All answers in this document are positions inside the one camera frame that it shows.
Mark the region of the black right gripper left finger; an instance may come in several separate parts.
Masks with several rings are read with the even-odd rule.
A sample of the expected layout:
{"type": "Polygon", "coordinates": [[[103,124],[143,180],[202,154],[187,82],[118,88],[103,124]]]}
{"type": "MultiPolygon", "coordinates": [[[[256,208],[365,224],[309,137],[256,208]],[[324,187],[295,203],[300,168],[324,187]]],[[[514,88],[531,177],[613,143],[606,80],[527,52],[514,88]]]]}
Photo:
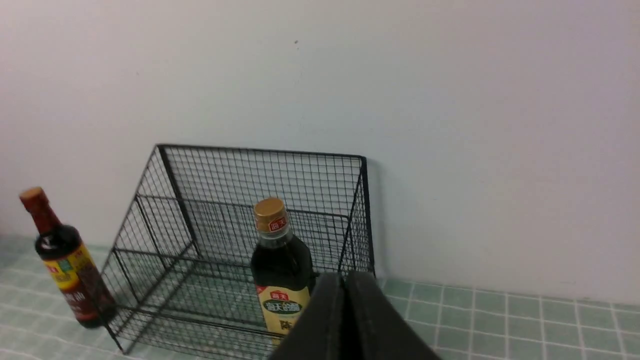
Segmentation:
{"type": "Polygon", "coordinates": [[[338,360],[345,291],[338,273],[322,274],[308,307],[270,360],[338,360]]]}

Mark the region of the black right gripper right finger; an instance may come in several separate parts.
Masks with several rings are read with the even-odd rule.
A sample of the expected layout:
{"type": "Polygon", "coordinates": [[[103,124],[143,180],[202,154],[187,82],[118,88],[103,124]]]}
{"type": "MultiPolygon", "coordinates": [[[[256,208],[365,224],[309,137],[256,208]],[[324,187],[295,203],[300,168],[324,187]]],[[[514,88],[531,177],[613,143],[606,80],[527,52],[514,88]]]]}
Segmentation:
{"type": "Polygon", "coordinates": [[[439,360],[400,316],[369,272],[345,278],[346,360],[439,360]]]}

